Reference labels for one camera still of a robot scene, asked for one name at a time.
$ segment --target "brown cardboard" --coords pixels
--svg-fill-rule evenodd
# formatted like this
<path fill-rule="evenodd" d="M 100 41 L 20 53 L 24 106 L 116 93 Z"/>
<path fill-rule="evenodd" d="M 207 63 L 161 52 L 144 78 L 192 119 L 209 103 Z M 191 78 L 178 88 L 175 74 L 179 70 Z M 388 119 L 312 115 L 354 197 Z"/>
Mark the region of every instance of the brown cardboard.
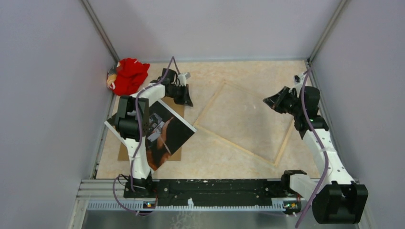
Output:
<path fill-rule="evenodd" d="M 162 101 L 165 102 L 171 109 L 178 113 L 181 117 L 184 117 L 184 106 L 175 104 L 172 98 L 164 97 Z M 181 147 L 169 158 L 169 161 L 181 160 Z M 118 161 L 129 161 L 128 151 L 124 144 L 121 143 L 118 151 Z"/>

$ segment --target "plush toy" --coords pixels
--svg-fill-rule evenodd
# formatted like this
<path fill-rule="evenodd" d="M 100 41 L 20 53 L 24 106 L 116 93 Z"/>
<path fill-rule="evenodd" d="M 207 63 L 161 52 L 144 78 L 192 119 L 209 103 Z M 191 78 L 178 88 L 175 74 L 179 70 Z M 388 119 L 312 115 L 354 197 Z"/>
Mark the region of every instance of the plush toy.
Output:
<path fill-rule="evenodd" d="M 119 96 L 136 93 L 148 76 L 149 66 L 137 59 L 123 59 L 108 71 L 107 87 Z"/>

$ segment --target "white wall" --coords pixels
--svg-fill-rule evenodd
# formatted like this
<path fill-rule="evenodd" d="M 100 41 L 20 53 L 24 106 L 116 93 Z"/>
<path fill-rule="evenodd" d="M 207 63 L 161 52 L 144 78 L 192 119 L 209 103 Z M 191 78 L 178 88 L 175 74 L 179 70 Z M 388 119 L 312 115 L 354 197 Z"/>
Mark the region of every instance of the white wall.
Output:
<path fill-rule="evenodd" d="M 0 228 L 66 228 L 113 64 L 78 0 L 0 2 Z"/>
<path fill-rule="evenodd" d="M 405 1 L 351 1 L 314 62 L 346 168 L 379 228 L 403 228 Z"/>
<path fill-rule="evenodd" d="M 90 0 L 120 58 L 308 58 L 339 0 Z"/>

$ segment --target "red fabric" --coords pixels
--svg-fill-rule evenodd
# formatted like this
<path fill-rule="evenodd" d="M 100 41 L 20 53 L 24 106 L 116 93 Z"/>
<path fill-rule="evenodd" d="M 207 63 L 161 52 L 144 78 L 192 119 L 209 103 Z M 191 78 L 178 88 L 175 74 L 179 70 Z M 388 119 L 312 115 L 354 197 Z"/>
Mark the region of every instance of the red fabric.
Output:
<path fill-rule="evenodd" d="M 114 81 L 116 95 L 131 95 L 136 93 L 148 76 L 150 64 L 141 63 L 137 59 L 126 58 L 119 62 L 117 79 Z"/>

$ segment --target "wire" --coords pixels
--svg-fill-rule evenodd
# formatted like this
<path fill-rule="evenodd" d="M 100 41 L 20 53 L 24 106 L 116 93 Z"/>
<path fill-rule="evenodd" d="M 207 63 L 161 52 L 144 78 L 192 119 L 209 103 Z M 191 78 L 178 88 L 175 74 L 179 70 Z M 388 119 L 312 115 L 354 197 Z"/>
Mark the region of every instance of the wire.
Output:
<path fill-rule="evenodd" d="M 305 100 L 304 100 L 304 92 L 305 92 L 305 83 L 307 82 L 307 79 L 310 75 L 312 71 L 312 67 L 310 67 L 304 74 L 305 78 L 304 78 L 304 82 L 302 83 L 302 88 L 301 88 L 301 104 L 302 104 L 302 110 L 304 111 L 304 115 L 305 115 L 305 119 L 307 120 L 308 126 L 311 129 L 311 131 L 313 132 L 315 138 L 317 139 L 317 141 L 319 142 L 320 148 L 324 149 L 325 146 L 323 145 L 322 141 L 320 140 L 318 134 L 315 131 L 314 126 L 312 125 L 311 121 L 309 120 L 308 114 L 307 114 L 307 108 L 305 106 Z M 311 196 L 309 197 L 309 200 L 307 202 L 307 204 L 305 205 L 302 214 L 299 216 L 297 223 L 295 224 L 295 228 L 298 228 L 299 225 L 301 224 L 302 220 L 304 219 L 304 216 L 306 215 L 306 213 L 308 212 L 309 207 L 312 204 L 312 201 L 314 200 L 316 194 L 318 193 L 320 186 L 322 185 L 323 181 L 325 180 L 326 174 L 328 173 L 328 167 L 329 167 L 329 159 L 328 159 L 328 154 L 326 152 L 326 150 L 323 151 L 323 155 L 325 157 L 325 167 L 323 169 L 322 175 L 320 176 L 320 179 L 317 183 L 317 185 L 315 186 L 314 191 L 312 192 Z"/>
<path fill-rule="evenodd" d="M 138 100 L 139 100 L 140 95 L 141 95 L 142 93 L 144 93 L 147 89 L 149 89 L 149 88 L 151 88 L 151 87 L 154 87 L 154 86 L 159 85 L 160 83 L 162 83 L 162 81 L 166 78 L 167 73 L 169 72 L 169 69 L 170 69 L 170 66 L 171 66 L 171 63 L 172 63 L 172 62 L 174 62 L 174 65 L 176 66 L 177 73 L 180 74 L 180 70 L 179 70 L 179 68 L 178 68 L 178 66 L 177 66 L 176 60 L 174 59 L 174 56 L 172 56 L 171 59 L 170 59 L 169 65 L 167 66 L 167 69 L 166 69 L 164 75 L 162 76 L 162 78 L 161 78 L 159 81 L 157 81 L 156 83 L 154 83 L 154 84 L 152 84 L 152 85 L 149 85 L 149 86 L 147 86 L 146 88 L 142 89 L 142 90 L 137 94 L 137 97 L 135 98 L 135 111 L 136 111 L 136 115 L 137 115 L 137 119 L 138 119 L 138 126 L 139 126 L 139 127 L 142 127 L 142 117 L 140 116 L 139 107 L 138 107 Z M 133 170 L 133 167 L 134 167 L 134 158 L 135 158 L 136 154 L 138 153 L 138 151 L 139 151 L 139 149 L 140 149 L 140 146 L 141 146 L 141 144 L 142 144 L 142 137 L 143 137 L 142 128 L 139 128 L 139 136 L 140 136 L 140 137 L 139 137 L 139 144 L 138 144 L 137 148 L 135 149 L 134 155 L 132 156 L 132 159 L 131 159 L 131 168 L 130 168 L 130 172 L 129 172 L 129 174 L 130 174 L 130 175 L 129 175 L 129 180 L 130 180 L 130 182 L 131 182 L 131 189 L 132 189 L 133 192 L 135 192 L 135 189 L 134 189 L 134 183 L 133 183 L 134 181 L 133 181 L 133 173 L 132 173 L 132 170 Z M 125 210 L 127 210 L 127 211 L 129 211 L 129 212 L 135 213 L 136 215 L 146 216 L 146 215 L 150 214 L 150 213 L 140 213 L 139 211 L 131 210 L 131 209 L 125 207 L 123 204 L 121 204 L 121 203 L 119 202 L 119 200 L 118 200 L 118 198 L 117 198 L 117 195 L 116 195 L 116 193 L 115 193 L 115 183 L 116 183 L 117 180 L 119 181 L 119 178 L 120 178 L 120 177 L 123 177 L 123 178 L 127 179 L 126 176 L 120 174 L 120 175 L 118 175 L 118 176 L 114 179 L 114 181 L 113 181 L 113 195 L 114 195 L 114 199 L 115 199 L 115 201 L 118 203 L 118 205 L 120 205 L 123 209 L 125 209 Z"/>

